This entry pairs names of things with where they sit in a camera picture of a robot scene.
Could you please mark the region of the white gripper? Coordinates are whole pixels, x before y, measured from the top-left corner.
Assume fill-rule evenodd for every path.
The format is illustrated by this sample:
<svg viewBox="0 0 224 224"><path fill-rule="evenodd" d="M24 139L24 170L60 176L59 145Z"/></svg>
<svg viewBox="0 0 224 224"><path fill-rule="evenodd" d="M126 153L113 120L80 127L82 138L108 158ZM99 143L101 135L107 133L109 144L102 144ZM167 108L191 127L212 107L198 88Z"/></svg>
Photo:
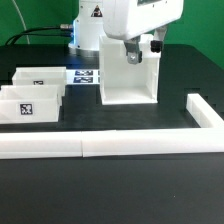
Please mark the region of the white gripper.
<svg viewBox="0 0 224 224"><path fill-rule="evenodd" d="M151 51L160 53L167 32L164 25L179 19L183 6L184 0L103 0L103 28L109 38L127 40L127 61L139 64L142 51L137 36L155 29Z"/></svg>

